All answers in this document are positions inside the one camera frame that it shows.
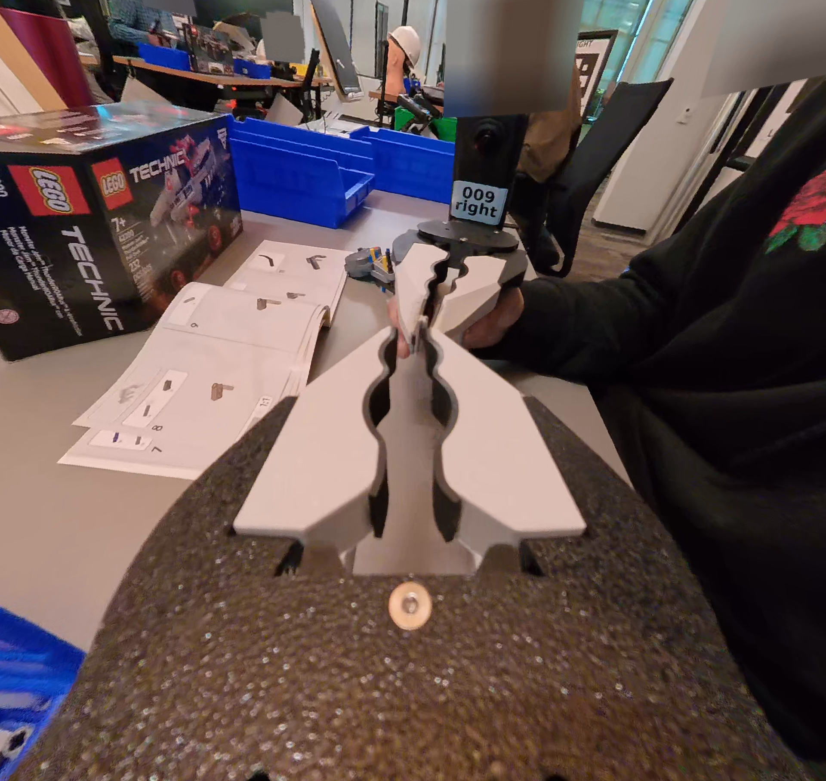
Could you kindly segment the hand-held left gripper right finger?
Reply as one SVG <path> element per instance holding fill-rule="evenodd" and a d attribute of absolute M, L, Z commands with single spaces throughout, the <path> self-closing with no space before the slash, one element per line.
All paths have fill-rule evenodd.
<path fill-rule="evenodd" d="M 521 392 L 446 335 L 425 332 L 435 450 L 433 510 L 471 553 L 578 537 L 586 522 Z"/>

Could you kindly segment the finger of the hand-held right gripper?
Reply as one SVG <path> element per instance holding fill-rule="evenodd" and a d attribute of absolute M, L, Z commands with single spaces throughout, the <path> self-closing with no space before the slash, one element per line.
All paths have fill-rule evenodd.
<path fill-rule="evenodd" d="M 447 275 L 447 250 L 415 242 L 395 270 L 395 295 L 401 332 L 410 343 L 412 328 L 420 314 L 434 315 L 435 297 Z"/>
<path fill-rule="evenodd" d="M 494 256 L 467 257 L 453 288 L 439 301 L 430 329 L 461 341 L 496 306 L 506 265 L 505 259 Z"/>

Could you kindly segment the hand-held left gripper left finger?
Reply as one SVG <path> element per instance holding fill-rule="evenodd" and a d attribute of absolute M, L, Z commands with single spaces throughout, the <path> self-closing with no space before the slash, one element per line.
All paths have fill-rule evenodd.
<path fill-rule="evenodd" d="M 397 342 L 385 327 L 305 387 L 234 519 L 236 533 L 338 553 L 382 537 L 389 494 L 378 426 L 390 410 Z"/>

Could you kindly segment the person's right forearm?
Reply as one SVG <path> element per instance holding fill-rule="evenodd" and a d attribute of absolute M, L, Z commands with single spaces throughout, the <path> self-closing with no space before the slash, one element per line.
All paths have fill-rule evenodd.
<path fill-rule="evenodd" d="M 705 235 L 687 228 L 635 256 L 614 279 L 524 282 L 519 320 L 501 342 L 469 351 L 578 383 L 704 388 L 710 357 L 701 342 L 677 341 L 687 332 L 677 317 L 699 284 L 693 272 Z"/>

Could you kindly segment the grey desk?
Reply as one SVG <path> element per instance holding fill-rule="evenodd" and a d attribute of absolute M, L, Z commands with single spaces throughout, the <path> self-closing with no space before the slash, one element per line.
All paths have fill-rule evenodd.
<path fill-rule="evenodd" d="M 447 207 L 374 191 L 340 229 L 244 212 L 243 233 L 201 281 L 224 284 L 265 240 L 355 250 L 389 247 L 398 235 Z M 619 275 L 644 249 L 642 238 L 583 223 L 573 269 L 562 284 Z M 319 338 L 313 381 L 387 322 L 384 294 L 348 281 L 332 327 Z M 77 441 L 72 421 L 95 402 L 141 350 L 146 332 L 88 343 L 30 360 L 2 361 L 1 603 L 88 651 L 124 573 L 187 480 L 61 466 Z M 614 443 L 582 386 L 494 366 L 522 393 L 539 399 L 627 484 Z M 391 410 L 380 425 L 388 448 L 389 512 L 381 539 L 366 538 L 357 575 L 470 575 L 476 564 L 445 544 L 428 484 L 438 423 L 431 415 L 422 358 L 398 363 Z"/>

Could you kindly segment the person's right hand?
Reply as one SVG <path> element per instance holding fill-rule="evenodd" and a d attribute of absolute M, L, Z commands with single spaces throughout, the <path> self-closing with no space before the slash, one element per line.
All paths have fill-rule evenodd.
<path fill-rule="evenodd" d="M 501 339 L 519 320 L 524 311 L 524 297 L 520 288 L 503 290 L 496 306 L 484 317 L 471 324 L 459 342 L 467 350 L 486 349 L 501 342 Z M 398 317 L 398 303 L 392 298 L 387 303 L 387 312 L 391 324 L 398 331 L 398 357 L 406 359 L 410 356 L 410 344 L 401 332 L 401 323 Z"/>

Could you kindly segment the grey toy brick assembly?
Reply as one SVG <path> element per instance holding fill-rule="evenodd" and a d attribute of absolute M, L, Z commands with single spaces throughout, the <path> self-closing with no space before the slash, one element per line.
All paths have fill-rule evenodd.
<path fill-rule="evenodd" d="M 370 281 L 383 292 L 395 293 L 395 270 L 389 248 L 359 248 L 345 259 L 348 278 Z"/>

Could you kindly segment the green plastic bin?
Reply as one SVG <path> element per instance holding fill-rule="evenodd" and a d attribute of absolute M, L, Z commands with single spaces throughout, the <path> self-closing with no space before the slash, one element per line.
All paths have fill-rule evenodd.
<path fill-rule="evenodd" d="M 393 130 L 399 133 L 432 137 L 439 141 L 456 142 L 458 120 L 454 117 L 435 117 L 426 126 L 407 109 L 399 106 L 393 115 Z"/>

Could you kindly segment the framed floor sign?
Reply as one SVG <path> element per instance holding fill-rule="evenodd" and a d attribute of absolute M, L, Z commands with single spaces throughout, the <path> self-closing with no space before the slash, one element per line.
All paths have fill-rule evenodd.
<path fill-rule="evenodd" d="M 618 34 L 618 29 L 585 31 L 578 34 L 575 66 L 580 84 L 580 116 L 583 121 L 586 120 L 586 113 L 592 105 Z"/>

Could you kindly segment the white hard hat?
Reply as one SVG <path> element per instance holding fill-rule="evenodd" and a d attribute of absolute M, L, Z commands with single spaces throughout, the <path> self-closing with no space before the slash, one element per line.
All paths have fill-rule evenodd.
<path fill-rule="evenodd" d="M 404 53 L 406 65 L 414 70 L 421 55 L 421 40 L 418 32 L 411 25 L 403 24 L 392 30 L 389 38 Z"/>

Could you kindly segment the white building instruction booklet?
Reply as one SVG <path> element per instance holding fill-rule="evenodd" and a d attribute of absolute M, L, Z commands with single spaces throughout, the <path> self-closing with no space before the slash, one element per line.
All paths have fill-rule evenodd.
<path fill-rule="evenodd" d="M 193 282 L 75 421 L 58 463 L 194 480 L 304 389 L 335 316 L 347 250 L 264 241 L 224 286 Z"/>

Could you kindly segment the person's arm black sleeve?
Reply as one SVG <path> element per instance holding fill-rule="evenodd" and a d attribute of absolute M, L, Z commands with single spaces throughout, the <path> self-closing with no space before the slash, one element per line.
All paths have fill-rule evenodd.
<path fill-rule="evenodd" d="M 767 719 L 824 763 L 824 83 L 626 276 L 653 344 L 597 401 Z"/>

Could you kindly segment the black toy set box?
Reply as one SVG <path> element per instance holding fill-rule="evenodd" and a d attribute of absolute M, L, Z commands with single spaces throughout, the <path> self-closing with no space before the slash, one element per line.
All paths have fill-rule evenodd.
<path fill-rule="evenodd" d="M 232 124 L 145 101 L 2 118 L 5 361 L 146 330 L 230 246 Z"/>

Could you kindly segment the cluttered wooden background table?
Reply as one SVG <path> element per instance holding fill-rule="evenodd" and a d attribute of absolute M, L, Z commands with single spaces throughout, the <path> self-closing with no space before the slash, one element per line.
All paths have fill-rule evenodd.
<path fill-rule="evenodd" d="M 139 57 L 114 56 L 115 65 L 173 105 L 211 112 L 235 102 L 242 107 L 268 108 L 275 94 L 300 103 L 303 78 L 256 80 L 243 75 L 203 74 L 153 65 Z"/>

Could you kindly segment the maroon board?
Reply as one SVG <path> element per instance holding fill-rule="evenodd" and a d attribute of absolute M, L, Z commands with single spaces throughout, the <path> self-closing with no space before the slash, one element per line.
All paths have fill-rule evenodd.
<path fill-rule="evenodd" d="M 2 19 L 69 108 L 94 104 L 74 38 L 56 7 L 2 6 Z"/>

